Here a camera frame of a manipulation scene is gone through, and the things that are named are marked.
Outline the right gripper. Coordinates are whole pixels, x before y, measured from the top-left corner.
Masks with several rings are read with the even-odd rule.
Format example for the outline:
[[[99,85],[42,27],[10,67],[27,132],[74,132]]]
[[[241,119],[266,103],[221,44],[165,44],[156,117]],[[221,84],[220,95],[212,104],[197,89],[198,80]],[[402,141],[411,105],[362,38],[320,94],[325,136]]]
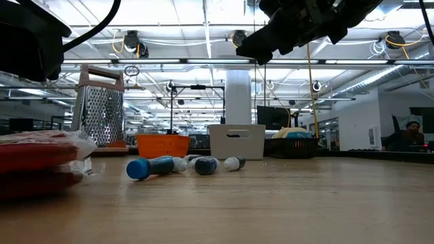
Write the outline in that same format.
[[[246,37],[236,49],[238,56],[259,65],[284,56],[294,47],[322,37],[338,43],[372,12],[382,0],[261,0],[259,8],[269,17],[266,26]]]

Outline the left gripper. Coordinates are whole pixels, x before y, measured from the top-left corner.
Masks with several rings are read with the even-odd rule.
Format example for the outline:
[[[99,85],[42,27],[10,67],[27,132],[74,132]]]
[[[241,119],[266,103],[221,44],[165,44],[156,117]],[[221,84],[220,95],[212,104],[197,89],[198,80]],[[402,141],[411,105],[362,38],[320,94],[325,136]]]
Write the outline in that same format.
[[[0,71],[31,81],[56,80],[62,39],[71,30],[32,0],[0,0]]]

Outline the red packet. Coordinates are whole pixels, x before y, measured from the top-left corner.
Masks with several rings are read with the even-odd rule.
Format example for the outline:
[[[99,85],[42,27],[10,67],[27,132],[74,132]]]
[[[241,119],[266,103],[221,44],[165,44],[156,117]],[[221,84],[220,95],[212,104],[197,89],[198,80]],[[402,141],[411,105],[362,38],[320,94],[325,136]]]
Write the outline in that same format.
[[[84,131],[43,130],[0,136],[0,174],[82,160],[96,148]]]

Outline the blue capped marker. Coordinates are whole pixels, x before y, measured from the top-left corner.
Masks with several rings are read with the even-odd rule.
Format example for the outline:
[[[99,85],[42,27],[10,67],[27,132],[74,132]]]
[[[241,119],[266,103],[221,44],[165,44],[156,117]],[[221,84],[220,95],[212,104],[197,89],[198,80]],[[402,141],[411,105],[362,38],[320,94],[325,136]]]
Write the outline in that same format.
[[[139,158],[130,161],[126,167],[127,175],[134,180],[145,180],[151,175],[166,175],[174,169],[174,160],[171,156],[154,159]]]

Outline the white building pillar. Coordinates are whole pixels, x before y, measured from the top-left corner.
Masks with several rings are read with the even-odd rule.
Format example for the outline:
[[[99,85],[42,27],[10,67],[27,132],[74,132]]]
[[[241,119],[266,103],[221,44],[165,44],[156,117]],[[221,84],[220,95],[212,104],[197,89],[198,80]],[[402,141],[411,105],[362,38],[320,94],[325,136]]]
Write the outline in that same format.
[[[225,97],[226,124],[251,124],[251,78],[248,70],[226,72]]]

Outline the black computer monitor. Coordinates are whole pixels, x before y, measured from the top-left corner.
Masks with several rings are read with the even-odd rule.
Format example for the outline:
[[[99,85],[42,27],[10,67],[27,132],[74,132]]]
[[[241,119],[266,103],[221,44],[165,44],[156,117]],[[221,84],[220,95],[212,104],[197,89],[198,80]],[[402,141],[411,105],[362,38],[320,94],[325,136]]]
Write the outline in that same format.
[[[9,130],[16,132],[33,131],[34,119],[29,118],[10,118]]]
[[[280,130],[290,127],[290,113],[285,108],[257,106],[257,124],[264,125],[266,130]]]

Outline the white plastic bin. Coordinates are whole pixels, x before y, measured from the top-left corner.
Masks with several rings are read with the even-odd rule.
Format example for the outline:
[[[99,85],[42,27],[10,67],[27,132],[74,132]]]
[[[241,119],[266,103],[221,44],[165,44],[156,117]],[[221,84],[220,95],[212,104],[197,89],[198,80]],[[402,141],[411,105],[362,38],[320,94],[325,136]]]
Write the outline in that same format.
[[[217,159],[242,157],[262,160],[264,154],[264,125],[210,125],[210,152]]]

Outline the black mesh basket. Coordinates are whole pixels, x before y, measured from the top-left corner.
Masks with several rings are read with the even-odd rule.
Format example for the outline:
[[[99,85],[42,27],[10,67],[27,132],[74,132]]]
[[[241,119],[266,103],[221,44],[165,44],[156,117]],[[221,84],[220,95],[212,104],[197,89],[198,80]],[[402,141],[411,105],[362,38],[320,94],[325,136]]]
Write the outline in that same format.
[[[265,157],[311,159],[316,156],[317,138],[275,138],[264,141]]]

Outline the orange plastic basket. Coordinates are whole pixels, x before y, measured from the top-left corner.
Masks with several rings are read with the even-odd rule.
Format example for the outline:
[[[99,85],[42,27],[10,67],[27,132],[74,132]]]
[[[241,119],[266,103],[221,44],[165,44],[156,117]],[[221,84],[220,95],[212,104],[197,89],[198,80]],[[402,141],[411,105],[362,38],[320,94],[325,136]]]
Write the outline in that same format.
[[[143,158],[161,156],[184,157],[189,149],[190,139],[179,135],[137,134],[138,153]]]

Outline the person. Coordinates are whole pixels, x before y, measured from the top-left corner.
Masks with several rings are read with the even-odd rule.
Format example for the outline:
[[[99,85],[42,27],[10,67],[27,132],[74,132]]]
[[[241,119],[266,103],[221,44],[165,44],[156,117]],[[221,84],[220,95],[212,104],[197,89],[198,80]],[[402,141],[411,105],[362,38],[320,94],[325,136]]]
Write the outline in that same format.
[[[420,123],[416,121],[408,122],[406,129],[400,130],[388,136],[382,149],[385,151],[411,151],[413,146],[424,146],[425,136],[419,132]]]

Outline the black metal stand frame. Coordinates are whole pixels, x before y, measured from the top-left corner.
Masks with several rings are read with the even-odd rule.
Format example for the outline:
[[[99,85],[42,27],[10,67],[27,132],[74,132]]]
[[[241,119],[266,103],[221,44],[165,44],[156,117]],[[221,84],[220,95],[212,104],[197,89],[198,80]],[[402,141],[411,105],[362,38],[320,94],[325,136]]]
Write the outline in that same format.
[[[207,89],[212,90],[215,94],[218,95],[220,100],[222,100],[222,116],[220,117],[220,123],[225,124],[226,123],[226,92],[225,88],[223,86],[215,86],[215,85],[179,85],[176,86],[172,82],[170,82],[171,89],[170,89],[170,128],[167,130],[168,134],[174,133],[173,128],[173,116],[174,116],[174,90],[180,89],[177,93],[177,95],[180,95],[185,89],[191,89],[191,90],[203,90],[206,91]]]

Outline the black table frame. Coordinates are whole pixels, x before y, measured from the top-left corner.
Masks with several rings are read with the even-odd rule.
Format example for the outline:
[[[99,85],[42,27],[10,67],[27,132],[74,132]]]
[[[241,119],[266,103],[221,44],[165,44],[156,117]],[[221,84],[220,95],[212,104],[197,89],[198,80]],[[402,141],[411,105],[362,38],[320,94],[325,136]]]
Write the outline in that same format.
[[[58,165],[68,159],[78,157],[78,152],[71,146],[52,144],[11,144],[0,145],[0,163],[13,163],[15,160],[25,166],[45,167]],[[410,163],[434,164],[434,154],[425,152],[386,152],[373,150],[328,151],[317,149],[315,157],[351,157],[386,161],[404,161]]]

